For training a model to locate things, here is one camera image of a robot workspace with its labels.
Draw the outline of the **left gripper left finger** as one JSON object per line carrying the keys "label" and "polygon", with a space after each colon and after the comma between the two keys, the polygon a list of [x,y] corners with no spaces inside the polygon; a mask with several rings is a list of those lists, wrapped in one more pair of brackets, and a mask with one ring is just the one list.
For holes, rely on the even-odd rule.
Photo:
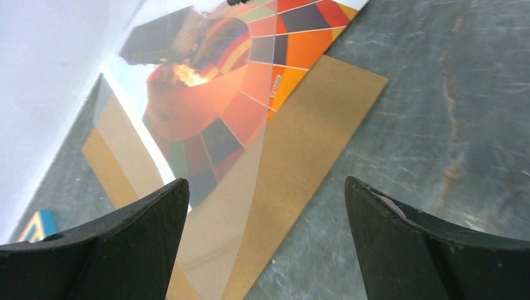
{"label": "left gripper left finger", "polygon": [[164,299],[188,204],[176,179],[42,241],[1,246],[1,298]]}

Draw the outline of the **wooden picture frame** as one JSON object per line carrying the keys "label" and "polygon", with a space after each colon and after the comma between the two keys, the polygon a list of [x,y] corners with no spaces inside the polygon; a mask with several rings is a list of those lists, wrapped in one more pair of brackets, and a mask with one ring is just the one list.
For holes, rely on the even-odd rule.
{"label": "wooden picture frame", "polygon": [[35,243],[57,232],[58,228],[53,212],[39,210],[32,215],[17,241]]}

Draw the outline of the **brown cardboard backing board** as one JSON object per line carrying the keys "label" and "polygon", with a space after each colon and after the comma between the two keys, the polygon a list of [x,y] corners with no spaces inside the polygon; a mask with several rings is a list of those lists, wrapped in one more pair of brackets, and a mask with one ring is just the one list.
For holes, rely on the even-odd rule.
{"label": "brown cardboard backing board", "polygon": [[221,299],[245,297],[387,83],[323,56],[266,123],[254,197]]}

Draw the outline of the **hot air balloon photo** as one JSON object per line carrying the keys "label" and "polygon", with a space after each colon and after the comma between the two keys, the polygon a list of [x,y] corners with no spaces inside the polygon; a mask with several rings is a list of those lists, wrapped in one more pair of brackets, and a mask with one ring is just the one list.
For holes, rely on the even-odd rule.
{"label": "hot air balloon photo", "polygon": [[189,181],[198,207],[365,1],[147,1],[100,66],[82,151],[115,208]]}

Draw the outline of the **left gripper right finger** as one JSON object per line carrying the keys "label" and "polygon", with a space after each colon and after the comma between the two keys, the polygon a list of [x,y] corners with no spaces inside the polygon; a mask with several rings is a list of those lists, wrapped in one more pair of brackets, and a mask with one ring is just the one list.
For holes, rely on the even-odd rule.
{"label": "left gripper right finger", "polygon": [[528,299],[529,242],[476,231],[356,177],[344,186],[369,299]]}

